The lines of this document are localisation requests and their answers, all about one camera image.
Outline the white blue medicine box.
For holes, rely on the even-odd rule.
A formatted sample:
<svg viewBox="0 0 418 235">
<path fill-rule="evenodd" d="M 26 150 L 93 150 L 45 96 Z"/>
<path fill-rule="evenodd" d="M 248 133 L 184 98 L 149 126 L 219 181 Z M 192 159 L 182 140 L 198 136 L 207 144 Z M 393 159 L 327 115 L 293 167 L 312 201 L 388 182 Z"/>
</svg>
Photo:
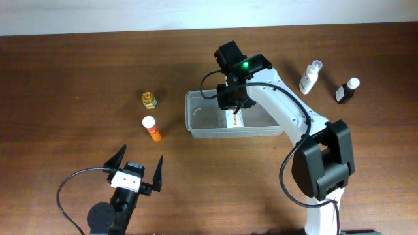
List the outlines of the white blue medicine box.
<svg viewBox="0 0 418 235">
<path fill-rule="evenodd" d="M 242 112 L 239 110 L 235 113 L 235 109 L 225 111 L 226 128 L 241 128 L 244 126 Z"/>
</svg>

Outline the orange tablet tube white cap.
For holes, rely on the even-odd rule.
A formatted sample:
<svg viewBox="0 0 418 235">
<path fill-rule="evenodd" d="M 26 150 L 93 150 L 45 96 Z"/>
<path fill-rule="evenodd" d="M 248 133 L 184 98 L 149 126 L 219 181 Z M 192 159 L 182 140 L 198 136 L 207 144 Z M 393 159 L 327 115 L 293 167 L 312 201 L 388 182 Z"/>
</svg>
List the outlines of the orange tablet tube white cap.
<svg viewBox="0 0 418 235">
<path fill-rule="evenodd" d="M 153 141 L 158 142 L 161 140 L 161 134 L 156 126 L 155 119 L 152 116 L 146 116 L 142 120 L 142 125 L 147 129 Z"/>
</svg>

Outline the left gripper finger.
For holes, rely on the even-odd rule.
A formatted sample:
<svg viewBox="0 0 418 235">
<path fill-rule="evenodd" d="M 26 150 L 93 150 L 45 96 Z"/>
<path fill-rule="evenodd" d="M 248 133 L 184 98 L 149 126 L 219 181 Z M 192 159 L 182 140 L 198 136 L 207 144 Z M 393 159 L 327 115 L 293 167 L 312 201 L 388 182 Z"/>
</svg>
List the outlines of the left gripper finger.
<svg viewBox="0 0 418 235">
<path fill-rule="evenodd" d="M 113 155 L 107 162 L 103 165 L 104 168 L 111 168 L 111 169 L 118 169 L 120 167 L 121 161 L 123 156 L 125 155 L 125 151 L 127 149 L 127 145 L 124 144 L 120 150 Z"/>
<path fill-rule="evenodd" d="M 160 192 L 162 188 L 163 156 L 160 157 L 152 180 L 152 190 Z"/>
</svg>

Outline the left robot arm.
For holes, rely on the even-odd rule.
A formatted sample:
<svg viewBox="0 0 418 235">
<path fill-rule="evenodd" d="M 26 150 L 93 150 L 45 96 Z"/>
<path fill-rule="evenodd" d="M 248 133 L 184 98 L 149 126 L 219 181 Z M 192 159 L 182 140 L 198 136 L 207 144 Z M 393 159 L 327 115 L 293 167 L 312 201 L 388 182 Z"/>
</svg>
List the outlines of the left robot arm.
<svg viewBox="0 0 418 235">
<path fill-rule="evenodd" d="M 120 168 L 126 149 L 126 145 L 122 146 L 104 164 L 104 169 L 109 171 L 107 181 L 115 191 L 110 202 L 97 203 L 88 212 L 90 234 L 125 234 L 139 196 L 150 196 L 162 188 L 163 158 L 159 159 L 152 182 L 144 183 L 142 165 L 127 162 Z"/>
</svg>

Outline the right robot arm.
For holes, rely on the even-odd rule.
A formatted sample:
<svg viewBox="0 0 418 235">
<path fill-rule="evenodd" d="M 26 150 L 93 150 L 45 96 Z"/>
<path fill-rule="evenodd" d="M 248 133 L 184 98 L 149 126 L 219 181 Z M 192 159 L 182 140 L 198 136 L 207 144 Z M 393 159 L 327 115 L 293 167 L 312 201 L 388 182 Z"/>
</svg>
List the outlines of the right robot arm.
<svg viewBox="0 0 418 235">
<path fill-rule="evenodd" d="M 306 234 L 341 234 L 340 200 L 355 171 L 349 127 L 331 123 L 301 101 L 262 54 L 244 55 L 235 41 L 214 53 L 226 82 L 214 96 L 219 108 L 235 112 L 261 105 L 294 145 L 279 181 L 285 195 L 307 209 Z"/>
</svg>

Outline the white spray bottle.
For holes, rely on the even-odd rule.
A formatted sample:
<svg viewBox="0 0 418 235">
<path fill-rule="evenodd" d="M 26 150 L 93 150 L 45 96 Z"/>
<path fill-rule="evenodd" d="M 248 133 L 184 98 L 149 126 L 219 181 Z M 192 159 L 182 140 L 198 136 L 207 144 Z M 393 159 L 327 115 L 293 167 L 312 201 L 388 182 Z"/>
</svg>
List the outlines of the white spray bottle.
<svg viewBox="0 0 418 235">
<path fill-rule="evenodd" d="M 323 64 L 320 60 L 313 61 L 308 65 L 306 72 L 302 76 L 299 82 L 299 89 L 302 94 L 308 94 L 319 77 L 319 71 L 322 69 Z"/>
</svg>

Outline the dark bottle white cap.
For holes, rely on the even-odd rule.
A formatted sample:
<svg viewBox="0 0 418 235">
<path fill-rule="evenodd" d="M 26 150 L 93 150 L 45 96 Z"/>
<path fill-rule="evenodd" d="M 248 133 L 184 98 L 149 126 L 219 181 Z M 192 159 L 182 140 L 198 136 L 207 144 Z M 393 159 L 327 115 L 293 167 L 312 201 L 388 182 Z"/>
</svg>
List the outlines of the dark bottle white cap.
<svg viewBox="0 0 418 235">
<path fill-rule="evenodd" d="M 355 90 L 359 87 L 360 80 L 358 78 L 351 78 L 347 83 L 342 84 L 335 93 L 336 102 L 338 104 L 345 104 L 352 98 Z"/>
</svg>

